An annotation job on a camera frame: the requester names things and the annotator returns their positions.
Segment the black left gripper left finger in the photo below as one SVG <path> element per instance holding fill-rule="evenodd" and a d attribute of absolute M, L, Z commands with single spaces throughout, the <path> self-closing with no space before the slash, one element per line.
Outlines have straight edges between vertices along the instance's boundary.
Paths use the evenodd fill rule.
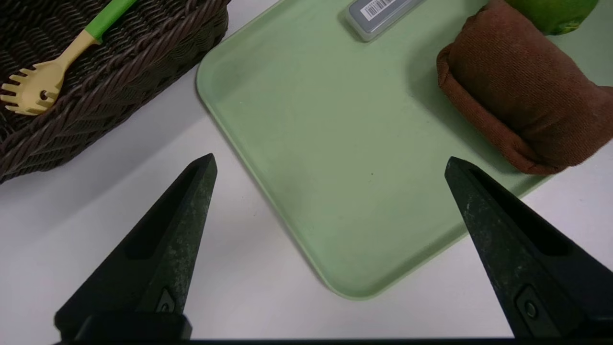
<path fill-rule="evenodd" d="M 190 338 L 183 310 L 217 176 L 193 160 L 56 312 L 61 338 Z"/>

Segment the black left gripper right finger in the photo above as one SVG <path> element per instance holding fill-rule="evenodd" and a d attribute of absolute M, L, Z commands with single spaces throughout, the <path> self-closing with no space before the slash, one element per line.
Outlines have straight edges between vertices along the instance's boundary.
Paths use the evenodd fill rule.
<path fill-rule="evenodd" d="M 515 342 L 610 345 L 611 270 L 474 164 L 444 176 Z"/>

